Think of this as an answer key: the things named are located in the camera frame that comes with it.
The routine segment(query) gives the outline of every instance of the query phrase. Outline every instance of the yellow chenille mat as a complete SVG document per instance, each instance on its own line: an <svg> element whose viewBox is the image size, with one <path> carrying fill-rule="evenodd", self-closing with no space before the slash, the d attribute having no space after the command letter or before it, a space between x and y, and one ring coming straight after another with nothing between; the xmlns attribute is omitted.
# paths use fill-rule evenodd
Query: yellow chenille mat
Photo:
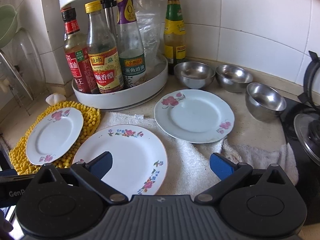
<svg viewBox="0 0 320 240"><path fill-rule="evenodd" d="M37 120L34 122L34 124L31 125L31 127L27 130L26 135L20 138L15 148L13 148L9 153L10 161L19 175L36 173L41 168L39 165L33 165L30 163L26 156L27 140L33 128L48 114L65 107L74 107L80 110L84 123L81 133L73 146L65 155L53 162L53 165L56 168L68 168L72 164L73 157L75 156L81 144L84 143L84 141L95 132L101 118L99 109L87 107L74 101L65 101L57 103L54 106L49 106L37 117Z"/></svg>

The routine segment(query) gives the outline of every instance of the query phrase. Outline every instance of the green colander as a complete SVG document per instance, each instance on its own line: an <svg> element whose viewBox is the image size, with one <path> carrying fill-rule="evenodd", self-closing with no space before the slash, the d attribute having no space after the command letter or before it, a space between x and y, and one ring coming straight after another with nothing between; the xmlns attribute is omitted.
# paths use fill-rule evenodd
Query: green colander
<svg viewBox="0 0 320 240"><path fill-rule="evenodd" d="M17 31L17 12L11 4L0 6L0 49L7 45Z"/></svg>

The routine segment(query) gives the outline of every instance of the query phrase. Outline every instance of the sauce bottle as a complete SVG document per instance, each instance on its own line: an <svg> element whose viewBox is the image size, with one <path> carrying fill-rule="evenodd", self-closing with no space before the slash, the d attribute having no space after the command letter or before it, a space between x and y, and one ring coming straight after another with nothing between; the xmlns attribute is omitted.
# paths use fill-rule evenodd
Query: sauce bottle
<svg viewBox="0 0 320 240"><path fill-rule="evenodd" d="M87 49L92 70L101 93L120 91L123 77L116 40L102 15L100 0L85 4L89 16Z"/></svg>
<svg viewBox="0 0 320 240"><path fill-rule="evenodd" d="M131 88L147 80L146 62L133 0L116 0L118 5L118 49L124 85Z"/></svg>
<svg viewBox="0 0 320 240"><path fill-rule="evenodd" d="M168 60L168 72L186 57L186 31L184 29L179 0L168 0L164 24L164 55Z"/></svg>
<svg viewBox="0 0 320 240"><path fill-rule="evenodd" d="M63 48L78 90L87 94L97 94L99 93L99 89L93 75L86 48L87 38L86 35L80 32L76 20L76 10L68 8L63 10L61 14L66 30Z"/></svg>

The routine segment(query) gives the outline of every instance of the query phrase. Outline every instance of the white towel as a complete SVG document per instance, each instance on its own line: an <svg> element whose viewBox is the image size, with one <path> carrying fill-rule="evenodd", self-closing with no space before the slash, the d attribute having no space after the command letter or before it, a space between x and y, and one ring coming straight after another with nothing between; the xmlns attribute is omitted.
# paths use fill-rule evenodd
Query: white towel
<svg viewBox="0 0 320 240"><path fill-rule="evenodd" d="M106 113L97 130L117 124L142 126L158 136L164 144L168 155L168 171L157 195L188 194L193 199L202 191L218 183L220 179L211 171L209 158L213 152L221 153L222 145L225 146L222 154L235 163L243 161L253 165L254 168L265 169L269 164L280 161L281 167L292 174L290 179L295 183L298 181L298 171L292 150L279 151L277 154L261 149L257 152L252 147L233 149L227 143L223 144L223 139L215 143L192 144L166 134L154 119L134 119L133 115L115 112Z"/></svg>

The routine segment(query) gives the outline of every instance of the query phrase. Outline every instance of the metal bowl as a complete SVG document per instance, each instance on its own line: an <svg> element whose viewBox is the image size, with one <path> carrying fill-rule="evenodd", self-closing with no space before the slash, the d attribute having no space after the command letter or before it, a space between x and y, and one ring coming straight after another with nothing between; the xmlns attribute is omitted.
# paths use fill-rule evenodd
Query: metal bowl
<svg viewBox="0 0 320 240"><path fill-rule="evenodd" d="M215 73L212 67L193 61L181 62L174 67L174 75L177 79L192 89L210 85L214 80Z"/></svg>
<svg viewBox="0 0 320 240"><path fill-rule="evenodd" d="M219 65L216 68L218 84L232 93L245 91L253 76L247 70L235 65Z"/></svg>
<svg viewBox="0 0 320 240"><path fill-rule="evenodd" d="M287 107L286 101L276 90L261 83L247 86L245 104L250 114L263 122L276 119Z"/></svg>

